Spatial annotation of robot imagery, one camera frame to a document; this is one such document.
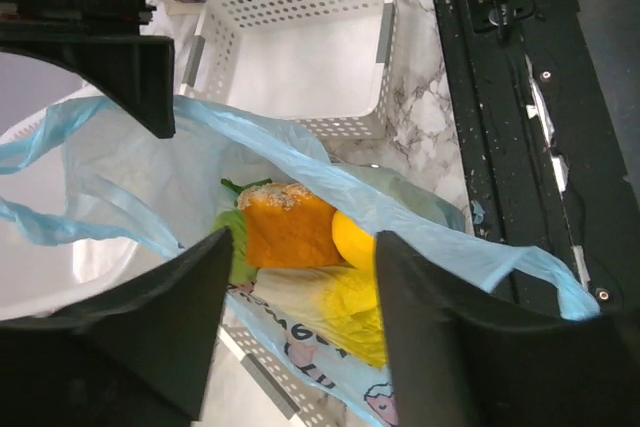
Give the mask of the light blue plastic grocery bag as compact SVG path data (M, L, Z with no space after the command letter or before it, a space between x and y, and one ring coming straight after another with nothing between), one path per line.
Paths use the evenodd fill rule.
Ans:
M334 163L305 127L177 97L176 135L153 136L108 98L79 92L1 143L5 319L47 315L151 270L192 247L250 193L291 187L370 234L392 231L420 254L490 292L508 274L557 291L562 318L596 316L570 269L536 247L465 232L465 217L400 174Z

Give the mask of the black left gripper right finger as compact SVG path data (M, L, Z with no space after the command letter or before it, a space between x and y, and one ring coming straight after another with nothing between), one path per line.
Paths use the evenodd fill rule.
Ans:
M499 300L392 232L377 280L402 426L635 426L639 312L567 321Z

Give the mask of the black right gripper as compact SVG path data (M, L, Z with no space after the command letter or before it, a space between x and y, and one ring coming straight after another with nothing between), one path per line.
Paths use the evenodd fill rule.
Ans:
M159 139L175 135L174 42L143 36L145 0L1 0L1 50L98 88Z

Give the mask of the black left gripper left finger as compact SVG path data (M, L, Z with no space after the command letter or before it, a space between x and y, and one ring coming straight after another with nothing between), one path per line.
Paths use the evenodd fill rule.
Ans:
M232 254L224 228L48 317L2 322L2 425L188 426L199 420Z

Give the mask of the yellow lemon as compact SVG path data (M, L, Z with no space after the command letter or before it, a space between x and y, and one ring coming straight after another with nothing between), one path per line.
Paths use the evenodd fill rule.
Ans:
M369 277L375 277L375 237L339 210L335 212L332 219L332 240L351 268Z

